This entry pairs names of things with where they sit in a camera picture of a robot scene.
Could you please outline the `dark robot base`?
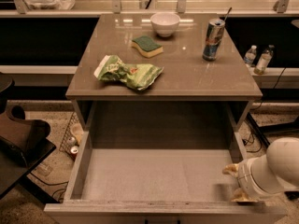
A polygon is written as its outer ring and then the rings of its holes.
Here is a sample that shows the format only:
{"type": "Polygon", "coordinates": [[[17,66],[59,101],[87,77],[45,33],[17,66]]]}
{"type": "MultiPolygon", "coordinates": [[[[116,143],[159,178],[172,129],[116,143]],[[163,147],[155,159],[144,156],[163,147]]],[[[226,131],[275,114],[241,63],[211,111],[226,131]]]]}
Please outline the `dark robot base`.
{"type": "Polygon", "coordinates": [[[0,73],[0,198],[56,149],[47,139],[46,121],[27,119],[19,105],[7,106],[14,84],[11,76],[0,73]]]}

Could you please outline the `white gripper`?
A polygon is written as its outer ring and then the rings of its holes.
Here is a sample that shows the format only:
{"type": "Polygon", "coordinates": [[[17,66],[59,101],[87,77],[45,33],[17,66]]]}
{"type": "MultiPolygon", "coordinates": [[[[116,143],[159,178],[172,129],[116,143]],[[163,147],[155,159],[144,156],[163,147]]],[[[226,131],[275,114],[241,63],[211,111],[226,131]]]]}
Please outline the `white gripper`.
{"type": "Polygon", "coordinates": [[[271,196],[273,174],[266,159],[251,158],[239,163],[231,163],[222,170],[224,175],[237,176],[240,188],[234,191],[232,202],[256,203],[271,196]]]}

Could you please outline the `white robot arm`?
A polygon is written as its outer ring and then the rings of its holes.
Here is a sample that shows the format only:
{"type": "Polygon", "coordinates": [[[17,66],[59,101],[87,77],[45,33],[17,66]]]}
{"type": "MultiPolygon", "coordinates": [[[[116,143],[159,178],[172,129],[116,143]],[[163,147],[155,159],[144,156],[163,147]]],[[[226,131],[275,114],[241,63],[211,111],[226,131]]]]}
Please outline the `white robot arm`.
{"type": "Polygon", "coordinates": [[[258,158],[231,163],[222,170],[239,188],[233,202],[259,202],[286,191],[299,190],[299,139],[279,138],[258,158]]]}

